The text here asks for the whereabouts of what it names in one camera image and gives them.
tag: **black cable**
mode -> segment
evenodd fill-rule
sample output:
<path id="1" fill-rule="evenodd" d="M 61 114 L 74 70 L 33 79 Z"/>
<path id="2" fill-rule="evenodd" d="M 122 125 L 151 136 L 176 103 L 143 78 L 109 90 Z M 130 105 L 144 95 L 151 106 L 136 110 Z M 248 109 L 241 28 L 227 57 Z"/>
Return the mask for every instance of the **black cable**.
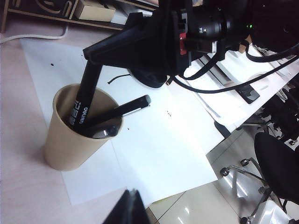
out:
<path id="1" fill-rule="evenodd" d="M 277 61 L 277 60 L 286 58 L 292 54 L 295 54 L 296 53 L 295 50 L 299 49 L 299 43 L 297 43 L 296 45 L 292 46 L 291 48 L 284 50 L 282 52 L 276 53 L 274 55 L 257 57 L 257 56 L 252 56 L 248 53 L 248 50 L 249 50 L 248 41 L 243 41 L 241 44 L 246 47 L 246 57 L 253 62 L 259 62 L 259 63 L 273 62 L 273 61 Z"/>
<path id="2" fill-rule="evenodd" d="M 124 76 L 131 76 L 130 74 L 126 74 L 126 75 L 121 75 L 121 76 L 116 76 L 114 77 L 113 79 L 111 79 L 109 82 L 107 82 L 108 84 L 111 84 L 114 80 L 116 80 L 117 78 L 120 78 L 120 77 L 124 77 Z"/>
<path id="3" fill-rule="evenodd" d="M 197 79 L 204 74 L 206 74 L 211 68 L 213 68 L 218 62 L 218 54 L 216 53 L 211 60 L 205 64 L 198 72 L 196 72 L 193 76 L 185 77 L 184 74 L 180 74 L 179 76 L 184 80 L 194 80 Z"/>
<path id="4" fill-rule="evenodd" d="M 275 68 L 275 69 L 273 69 L 273 70 L 271 70 L 271 71 L 268 71 L 267 73 L 265 73 L 265 74 L 263 74 L 263 75 L 260 75 L 259 77 L 256 77 L 256 78 L 254 78 L 254 79 L 251 79 L 251 80 L 249 80 L 249 81 L 247 81 L 247 82 L 245 82 L 245 83 L 242 83 L 242 84 L 239 84 L 239 85 L 235 85 L 235 86 L 231 86 L 231 87 L 228 87 L 228 88 L 219 89 L 219 90 L 199 90 L 199 89 L 195 89 L 195 88 L 193 88 L 193 87 L 191 87 L 191 86 L 188 86 L 188 85 L 186 85 L 186 84 L 180 82 L 180 81 L 175 77 L 175 75 L 170 74 L 170 76 L 171 76 L 172 80 L 173 80 L 176 84 L 178 84 L 178 85 L 184 87 L 185 89 L 191 90 L 191 91 L 193 91 L 193 92 L 206 93 L 206 94 L 220 93 L 220 92 L 226 92 L 226 91 L 234 90 L 234 89 L 236 89 L 236 88 L 243 87 L 243 86 L 249 85 L 249 84 L 251 84 L 251 83 L 254 83 L 254 82 L 256 82 L 256 81 L 258 81 L 258 80 L 260 80 L 260 79 L 262 79 L 262 78 L 265 78 L 266 76 L 271 75 L 272 73 L 274 73 L 274 72 L 276 72 L 276 71 L 278 71 L 278 70 L 280 70 L 280 69 L 282 69 L 282 68 L 288 66 L 289 64 L 293 63 L 293 62 L 296 61 L 297 59 L 299 59 L 299 56 L 296 56 L 296 57 L 294 57 L 293 59 L 291 59 L 291 60 L 289 60 L 289 61 L 283 63 L 283 64 L 280 65 L 280 66 L 278 66 L 277 68 Z"/>

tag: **pen holder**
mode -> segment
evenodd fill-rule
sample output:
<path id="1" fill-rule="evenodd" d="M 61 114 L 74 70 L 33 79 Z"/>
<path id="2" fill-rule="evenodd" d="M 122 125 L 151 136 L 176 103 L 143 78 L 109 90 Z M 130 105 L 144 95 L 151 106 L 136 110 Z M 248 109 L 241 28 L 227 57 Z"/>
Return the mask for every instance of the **pen holder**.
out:
<path id="1" fill-rule="evenodd" d="M 107 139 L 92 139 L 71 130 L 68 123 L 79 84 L 72 84 L 60 89 L 53 100 L 53 115 L 44 146 L 44 157 L 50 167 L 60 171 L 70 171 L 78 168 Z M 96 89 L 93 101 L 86 119 L 90 119 L 117 107 L 116 101 L 107 93 Z M 107 125 L 113 124 L 121 129 L 122 118 L 111 119 Z"/>

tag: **white cable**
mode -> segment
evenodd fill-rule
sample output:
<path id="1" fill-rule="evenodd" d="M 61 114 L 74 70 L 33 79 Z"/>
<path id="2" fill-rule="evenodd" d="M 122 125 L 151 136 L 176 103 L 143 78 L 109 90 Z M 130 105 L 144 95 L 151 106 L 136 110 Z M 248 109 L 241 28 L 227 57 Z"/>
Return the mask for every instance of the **white cable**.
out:
<path id="1" fill-rule="evenodd" d="M 61 36 L 46 36 L 46 35 L 37 35 L 37 34 L 21 34 L 21 35 L 10 36 L 0 40 L 0 44 L 3 44 L 7 41 L 20 39 L 20 38 L 41 38 L 41 39 L 58 40 L 66 36 L 68 29 L 69 29 L 69 25 L 66 25 L 65 30 Z"/>

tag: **black plastic piece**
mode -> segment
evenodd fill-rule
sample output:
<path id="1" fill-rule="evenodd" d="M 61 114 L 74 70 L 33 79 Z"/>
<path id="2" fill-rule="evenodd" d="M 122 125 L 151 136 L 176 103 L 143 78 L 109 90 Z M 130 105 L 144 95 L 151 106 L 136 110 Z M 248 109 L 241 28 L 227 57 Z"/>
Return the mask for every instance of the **black plastic piece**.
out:
<path id="1" fill-rule="evenodd" d="M 251 220 L 248 217 L 242 217 L 240 219 L 240 224 L 251 224 Z"/>
<path id="2" fill-rule="evenodd" d="M 249 159 L 243 159 L 243 160 L 241 160 L 240 161 L 240 164 L 243 166 L 243 167 L 245 167 L 245 166 L 247 166 L 248 164 L 249 164 Z"/>
<path id="3" fill-rule="evenodd" d="M 145 108 L 150 105 L 150 102 L 151 100 L 149 95 L 139 97 L 105 113 L 99 114 L 97 117 L 87 120 L 84 123 L 84 128 L 90 128 L 110 119 L 119 118 L 126 113 L 133 112 L 137 109 Z"/>
<path id="4" fill-rule="evenodd" d="M 222 169 L 220 170 L 220 174 L 221 174 L 222 176 L 228 176 L 228 174 L 229 174 L 229 169 L 228 169 L 227 167 L 222 168 Z"/>
<path id="5" fill-rule="evenodd" d="M 150 224 L 139 192 L 126 190 L 103 224 Z"/>
<path id="6" fill-rule="evenodd" d="M 167 81 L 165 72 L 146 71 L 140 69 L 130 69 L 129 72 L 139 82 L 152 88 L 160 88 Z"/>
<path id="7" fill-rule="evenodd" d="M 219 124 L 217 121 L 214 121 L 214 125 L 224 138 L 227 138 L 231 135 L 229 130 L 224 125 Z"/>
<path id="8" fill-rule="evenodd" d="M 252 88 L 251 85 L 242 86 L 236 88 L 235 90 L 248 104 L 253 103 L 257 98 L 260 97 L 260 95 L 257 93 L 257 91 L 255 91 L 255 89 Z"/>

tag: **wire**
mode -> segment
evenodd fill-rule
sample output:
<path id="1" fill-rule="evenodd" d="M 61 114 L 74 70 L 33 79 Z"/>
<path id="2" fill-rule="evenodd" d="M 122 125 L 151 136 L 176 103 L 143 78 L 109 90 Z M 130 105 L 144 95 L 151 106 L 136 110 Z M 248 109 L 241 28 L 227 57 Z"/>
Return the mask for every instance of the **wire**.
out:
<path id="1" fill-rule="evenodd" d="M 194 80 L 199 77 L 202 77 L 204 74 L 206 74 L 211 68 L 213 68 L 216 63 L 219 61 L 218 60 L 218 54 L 216 53 L 207 64 L 205 64 L 198 72 L 196 72 L 194 75 L 190 77 L 185 77 L 184 74 L 179 75 L 181 78 L 184 80 Z"/>
<path id="2" fill-rule="evenodd" d="M 125 77 L 125 76 L 131 76 L 130 74 L 126 74 L 126 75 L 121 75 L 121 76 L 116 76 L 114 77 L 113 79 L 111 79 L 109 82 L 107 82 L 108 84 L 111 84 L 114 80 L 116 80 L 117 78 L 120 78 L 120 77 Z"/>
<path id="3" fill-rule="evenodd" d="M 46 35 L 38 35 L 38 34 L 21 34 L 21 35 L 10 36 L 0 40 L 0 44 L 3 44 L 11 40 L 20 39 L 20 38 L 41 38 L 41 39 L 58 40 L 66 36 L 68 29 L 69 29 L 69 24 L 66 25 L 64 32 L 62 33 L 61 36 L 46 36 Z"/>
<path id="4" fill-rule="evenodd" d="M 256 78 L 254 78 L 254 79 L 251 79 L 251 80 L 249 80 L 249 81 L 247 81 L 247 82 L 245 82 L 245 83 L 242 83 L 242 84 L 239 84 L 239 85 L 235 85 L 235 86 L 231 86 L 231 87 L 228 87 L 228 88 L 219 89 L 219 90 L 200 90 L 200 89 L 195 89 L 195 88 L 193 88 L 193 87 L 191 87 L 191 86 L 188 86 L 188 85 L 186 85 L 186 84 L 180 82 L 180 81 L 175 77 L 174 74 L 170 73 L 170 76 L 171 76 L 172 80 L 173 80 L 176 84 L 178 84 L 178 85 L 184 87 L 185 89 L 191 90 L 191 91 L 193 91 L 193 92 L 205 93 L 205 94 L 220 93 L 220 92 L 226 92 L 226 91 L 234 90 L 234 89 L 236 89 L 236 88 L 243 87 L 243 86 L 249 85 L 249 84 L 251 84 L 251 83 L 254 83 L 254 82 L 256 82 L 256 81 L 258 81 L 258 80 L 260 80 L 260 79 L 262 79 L 262 78 L 265 78 L 266 76 L 271 75 L 272 73 L 277 72 L 278 70 L 280 70 L 280 69 L 282 69 L 282 68 L 288 66 L 289 64 L 295 62 L 297 59 L 299 59 L 299 56 L 296 56 L 296 57 L 294 57 L 293 59 L 291 59 L 291 60 L 289 60 L 289 61 L 283 63 L 282 65 L 276 67 L 275 69 L 273 69 L 273 70 L 271 70 L 271 71 L 268 71 L 267 73 L 265 73 L 265 74 L 263 74 L 263 75 L 260 75 L 259 77 L 256 77 Z"/>
<path id="5" fill-rule="evenodd" d="M 259 63 L 273 62 L 273 61 L 281 60 L 283 58 L 289 57 L 290 55 L 292 55 L 294 53 L 294 51 L 298 50 L 298 48 L 299 48 L 299 42 L 298 42 L 291 48 L 284 50 L 282 52 L 276 53 L 274 55 L 257 57 L 257 56 L 252 56 L 248 53 L 248 50 L 249 50 L 248 41 L 244 40 L 244 41 L 242 41 L 241 44 L 246 46 L 246 57 L 253 62 L 259 62 Z"/>

